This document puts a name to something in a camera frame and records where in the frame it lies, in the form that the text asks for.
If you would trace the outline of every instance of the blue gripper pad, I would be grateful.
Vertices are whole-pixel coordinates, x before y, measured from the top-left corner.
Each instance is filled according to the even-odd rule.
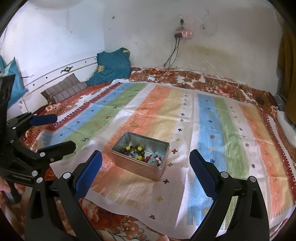
[[[34,116],[30,120],[30,125],[32,126],[43,126],[48,124],[53,124],[57,122],[57,116],[56,115],[40,115],[40,116]]]
[[[213,201],[215,201],[218,195],[216,192],[216,181],[207,168],[208,164],[214,164],[207,163],[197,150],[193,150],[190,153],[189,163],[195,175],[197,176],[197,179],[199,180],[205,194],[208,197],[212,198]]]
[[[87,162],[87,166],[75,181],[76,201],[79,201],[80,198],[84,198],[89,191],[89,188],[103,163],[102,154],[99,151],[95,151]]]

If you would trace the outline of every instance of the striped pillow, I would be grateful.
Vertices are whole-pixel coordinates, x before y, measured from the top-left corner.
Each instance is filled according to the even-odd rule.
[[[71,74],[68,77],[66,77],[63,81],[57,83],[56,85],[53,85],[43,91],[41,94],[45,97],[45,99],[51,99],[52,96],[57,95],[58,93],[61,93],[74,85],[80,83],[80,81],[77,79],[75,74]]]
[[[48,104],[57,104],[63,100],[70,98],[71,96],[79,93],[80,91],[84,90],[87,87],[85,82],[79,82],[78,84],[72,86],[71,88],[58,93],[57,95],[48,98]]]

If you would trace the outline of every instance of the green stripe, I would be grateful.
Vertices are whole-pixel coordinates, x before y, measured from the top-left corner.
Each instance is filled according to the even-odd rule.
[[[106,105],[104,105],[92,118],[90,118],[86,124],[72,133],[65,141],[72,140],[76,143],[76,151],[81,149],[87,143],[87,141],[81,141],[82,138],[93,138],[100,131],[100,129],[110,123],[112,119],[118,114],[118,112],[146,86],[146,83],[137,83],[131,85],[114,100],[106,103]]]
[[[225,143],[225,159],[227,172],[233,178],[246,179],[249,174],[247,154],[242,146],[236,127],[232,123],[229,109],[222,98],[213,98],[217,113],[223,126],[223,139]],[[237,198],[232,198],[228,212],[225,217],[225,225],[228,227],[235,209]]]

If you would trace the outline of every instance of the yellow curtain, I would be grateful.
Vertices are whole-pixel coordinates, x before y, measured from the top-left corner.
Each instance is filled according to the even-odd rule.
[[[296,35],[287,25],[283,29],[278,66],[284,74],[280,91],[286,104],[286,115],[296,124]]]

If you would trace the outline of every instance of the blue stripe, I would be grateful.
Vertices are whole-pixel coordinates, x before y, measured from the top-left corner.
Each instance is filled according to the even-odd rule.
[[[212,161],[219,171],[225,171],[227,170],[224,155],[225,143],[215,103],[211,96],[203,94],[197,96],[200,124],[200,134],[197,142],[198,151],[206,161]],[[211,207],[213,200],[206,196],[197,177],[194,177],[194,183],[189,191],[187,224],[198,226],[206,215],[205,210]]]
[[[104,105],[108,105],[108,103],[113,101],[118,95],[124,92],[131,85],[133,85],[133,83],[125,83],[111,90],[103,98],[99,99],[93,104],[90,104],[86,110],[80,113],[75,119],[71,120],[71,122],[65,124],[58,131],[54,133],[50,131],[43,132],[42,137],[44,140],[44,146],[47,147],[63,142],[73,132],[77,131],[82,125],[86,124],[89,119],[92,118]]]

